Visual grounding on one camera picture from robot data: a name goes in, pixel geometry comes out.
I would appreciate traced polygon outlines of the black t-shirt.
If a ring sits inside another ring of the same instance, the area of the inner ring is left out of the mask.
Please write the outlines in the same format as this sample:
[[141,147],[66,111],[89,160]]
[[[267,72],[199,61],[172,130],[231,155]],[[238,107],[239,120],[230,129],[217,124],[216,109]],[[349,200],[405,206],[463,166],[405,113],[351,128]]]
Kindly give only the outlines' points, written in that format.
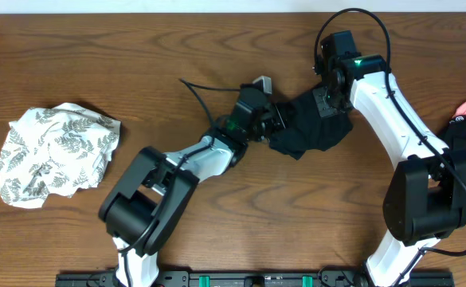
[[269,147],[293,159],[300,159],[307,150],[326,151],[337,145],[352,130],[347,113],[322,118],[313,92],[323,87],[317,84],[287,102],[278,102],[286,128],[273,132]]

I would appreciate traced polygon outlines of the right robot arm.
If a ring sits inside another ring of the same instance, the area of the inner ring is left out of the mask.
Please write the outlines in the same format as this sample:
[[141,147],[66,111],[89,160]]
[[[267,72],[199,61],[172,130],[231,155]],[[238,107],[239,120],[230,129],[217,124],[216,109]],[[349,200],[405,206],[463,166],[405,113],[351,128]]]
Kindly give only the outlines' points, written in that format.
[[399,286],[437,243],[466,225],[466,152],[431,132],[397,85],[389,57],[362,55],[351,31],[319,43],[315,91],[323,118],[358,110],[394,167],[383,201],[387,231],[355,278],[357,286]]

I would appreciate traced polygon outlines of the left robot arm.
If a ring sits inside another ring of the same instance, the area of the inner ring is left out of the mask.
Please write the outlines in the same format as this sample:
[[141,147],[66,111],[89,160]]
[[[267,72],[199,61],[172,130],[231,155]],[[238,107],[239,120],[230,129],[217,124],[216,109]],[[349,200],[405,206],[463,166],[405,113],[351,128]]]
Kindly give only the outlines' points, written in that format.
[[198,184],[236,166],[249,142],[282,127],[271,95],[271,87],[261,82],[242,85],[232,112],[212,120],[198,143],[165,153],[145,147],[136,155],[98,213],[119,255],[112,285],[155,283],[158,252]]

